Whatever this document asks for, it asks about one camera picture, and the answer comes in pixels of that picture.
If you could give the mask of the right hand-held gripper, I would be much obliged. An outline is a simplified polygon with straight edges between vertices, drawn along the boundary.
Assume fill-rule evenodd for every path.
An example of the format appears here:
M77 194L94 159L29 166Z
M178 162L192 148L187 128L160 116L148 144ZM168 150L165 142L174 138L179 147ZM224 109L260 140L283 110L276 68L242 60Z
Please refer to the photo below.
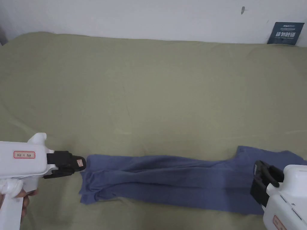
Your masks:
M264 211L267 230L307 229L306 165L287 165L280 170L257 160L250 193Z

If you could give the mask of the person's left hand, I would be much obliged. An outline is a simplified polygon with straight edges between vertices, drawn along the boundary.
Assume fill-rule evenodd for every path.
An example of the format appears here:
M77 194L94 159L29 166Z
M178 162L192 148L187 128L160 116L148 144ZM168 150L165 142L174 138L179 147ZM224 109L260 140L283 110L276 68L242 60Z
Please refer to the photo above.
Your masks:
M25 192L23 189L18 193L14 198L11 196L4 194L3 192L0 193L0 208L1 208L1 215L6 215L7 211L10 211L12 208L9 208L9 205L15 203L20 203L22 201L22 206L20 208L20 218L19 224L23 222L24 217L27 214L27 209L30 204L30 197L37 194L37 190L31 192Z

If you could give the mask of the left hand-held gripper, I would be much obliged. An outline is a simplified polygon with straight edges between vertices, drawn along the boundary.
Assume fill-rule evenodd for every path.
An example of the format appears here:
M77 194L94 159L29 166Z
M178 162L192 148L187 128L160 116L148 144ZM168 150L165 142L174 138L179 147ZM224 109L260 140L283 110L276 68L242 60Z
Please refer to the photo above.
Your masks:
M28 142L0 142L0 229L19 230L24 198L35 191L40 178L71 176L86 169L84 157L68 151L53 151L45 146L46 133L36 133ZM54 153L54 164L47 154Z

